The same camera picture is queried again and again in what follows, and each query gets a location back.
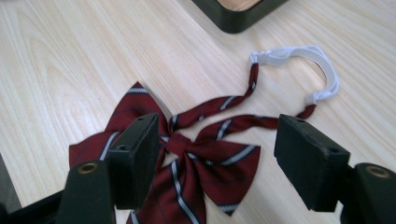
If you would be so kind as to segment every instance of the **bow tie knot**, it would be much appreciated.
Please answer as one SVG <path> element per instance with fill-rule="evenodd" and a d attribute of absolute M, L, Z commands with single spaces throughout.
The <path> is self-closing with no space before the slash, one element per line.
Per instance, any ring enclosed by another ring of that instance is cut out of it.
<path fill-rule="evenodd" d="M 172 133 L 166 143 L 165 149 L 172 152 L 179 157 L 182 157 L 186 152 L 187 147 L 191 144 L 191 140 L 180 133 Z"/>

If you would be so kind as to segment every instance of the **light wood surface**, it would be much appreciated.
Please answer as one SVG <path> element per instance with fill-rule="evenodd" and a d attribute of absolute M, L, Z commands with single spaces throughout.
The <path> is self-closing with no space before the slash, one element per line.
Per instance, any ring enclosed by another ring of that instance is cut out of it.
<path fill-rule="evenodd" d="M 261 0 L 219 0 L 222 6 L 232 11 L 248 10 Z"/>
<path fill-rule="evenodd" d="M 23 206 L 64 187 L 68 146 L 101 132 L 141 82 L 169 110 L 242 94 L 251 51 L 318 45 L 341 88 L 308 120 L 352 153 L 396 170 L 396 3 L 292 0 L 239 35 L 220 31 L 187 0 L 0 1 L 0 152 Z M 234 114 L 295 114 L 324 86 L 312 63 L 261 67 L 256 92 Z M 208 223 L 338 223 L 306 210 L 273 156 L 276 132 L 228 140 L 262 146 L 259 171 L 232 217 L 207 200 Z M 125 213 L 119 216 L 120 222 Z"/>

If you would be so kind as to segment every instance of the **white stripe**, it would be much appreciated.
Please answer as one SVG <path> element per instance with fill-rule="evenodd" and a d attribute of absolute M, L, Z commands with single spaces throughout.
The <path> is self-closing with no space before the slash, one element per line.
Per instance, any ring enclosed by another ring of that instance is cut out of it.
<path fill-rule="evenodd" d="M 230 96 L 230 97 L 224 102 L 224 104 L 221 106 L 220 110 L 225 109 L 225 107 L 227 107 L 227 105 L 229 105 L 230 102 L 231 102 L 233 99 L 235 99 L 235 98 L 236 98 L 236 96 Z"/>
<path fill-rule="evenodd" d="M 227 119 L 227 120 L 221 125 L 221 128 L 220 128 L 220 130 L 219 130 L 219 132 L 218 132 L 218 136 L 216 137 L 216 140 L 220 140 L 220 139 L 223 137 L 225 130 L 227 130 L 227 128 L 230 126 L 231 122 L 232 122 L 231 119 Z"/>
<path fill-rule="evenodd" d="M 169 141 L 169 137 L 168 137 L 168 136 L 161 136 L 161 139 L 162 139 L 164 142 L 168 142 L 168 141 Z"/>
<path fill-rule="evenodd" d="M 239 205 L 239 203 L 220 205 L 219 209 L 221 209 L 221 211 L 223 211 L 225 213 L 233 212 L 233 211 L 235 211 L 236 207 L 238 207 L 238 205 Z"/>
<path fill-rule="evenodd" d="M 137 220 L 136 214 L 134 211 L 131 212 L 131 220 L 133 224 L 139 224 L 139 220 Z"/>
<path fill-rule="evenodd" d="M 246 157 L 247 154 L 249 154 L 256 146 L 250 145 L 245 147 L 242 151 L 240 151 L 238 154 L 232 156 L 226 161 L 223 161 L 221 165 L 231 165 L 233 163 L 236 163 L 237 161 L 242 160 L 244 157 Z"/>
<path fill-rule="evenodd" d="M 190 157 L 190 159 L 192 159 L 192 160 L 198 160 L 198 157 L 195 156 L 194 154 L 190 153 L 190 152 L 188 152 L 187 155 L 188 155 L 188 156 Z M 212 166 L 212 165 L 215 164 L 213 161 L 208 161 L 208 160 L 204 160 L 204 163 L 206 163 L 206 165 L 210 165 L 210 166 Z"/>
<path fill-rule="evenodd" d="M 148 91 L 143 88 L 131 88 L 128 90 L 128 93 L 148 93 Z"/>
<path fill-rule="evenodd" d="M 114 132 L 113 134 L 110 135 L 110 137 L 107 139 L 105 149 L 103 149 L 102 155 L 100 156 L 99 160 L 103 161 L 106 157 L 106 154 L 108 152 L 108 148 L 110 147 L 111 142 L 113 142 L 113 139 L 119 134 L 120 132 Z"/>
<path fill-rule="evenodd" d="M 192 154 L 192 153 L 190 153 L 190 152 L 188 152 L 187 155 L 188 155 L 188 156 L 190 157 L 190 159 L 192 159 L 192 160 L 198 159 L 198 157 L 196 157 L 194 154 Z"/>
<path fill-rule="evenodd" d="M 178 179 L 177 179 L 177 167 L 176 167 L 175 161 L 172 162 L 171 168 L 172 168 L 172 175 L 173 175 L 175 188 L 176 188 L 176 192 L 177 192 L 177 202 L 180 205 L 180 207 L 184 210 L 184 212 L 187 214 L 187 216 L 190 218 L 190 221 L 193 224 L 199 224 L 198 219 L 194 216 L 194 214 L 192 213 L 190 208 L 186 205 L 184 200 L 181 198 L 181 194 L 180 194 L 181 187 L 180 187 L 180 183 L 178 182 Z"/>

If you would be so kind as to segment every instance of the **maroon ribbon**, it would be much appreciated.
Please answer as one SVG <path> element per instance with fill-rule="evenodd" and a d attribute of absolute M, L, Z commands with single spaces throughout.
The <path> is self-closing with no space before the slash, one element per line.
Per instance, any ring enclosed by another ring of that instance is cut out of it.
<path fill-rule="evenodd" d="M 70 166 L 103 159 L 108 147 L 136 118 L 159 114 L 160 158 L 147 200 L 140 211 L 133 211 L 127 223 L 206 223 L 206 194 L 224 213 L 231 215 L 253 181 L 260 159 L 260 147 L 223 141 L 230 133 L 259 126 L 277 127 L 277 118 L 255 115 L 235 116 L 202 129 L 195 141 L 177 133 L 195 122 L 239 105 L 253 93 L 259 66 L 250 69 L 244 95 L 212 99 L 166 120 L 148 92 L 136 83 L 121 99 L 104 132 L 70 146 Z M 308 118 L 315 105 L 297 115 Z M 165 155 L 178 158 L 162 167 Z"/>

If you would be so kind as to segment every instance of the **white plastic clip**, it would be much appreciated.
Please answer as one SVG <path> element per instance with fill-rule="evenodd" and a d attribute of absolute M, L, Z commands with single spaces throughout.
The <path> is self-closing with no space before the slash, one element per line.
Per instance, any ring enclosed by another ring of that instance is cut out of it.
<path fill-rule="evenodd" d="M 283 65 L 289 57 L 294 56 L 305 57 L 313 61 L 321 68 L 326 77 L 325 89 L 323 91 L 316 91 L 305 98 L 308 105 L 315 105 L 317 101 L 328 99 L 338 92 L 338 75 L 335 73 L 330 60 L 318 46 L 285 47 L 253 52 L 250 54 L 250 60 L 252 63 L 278 67 Z"/>

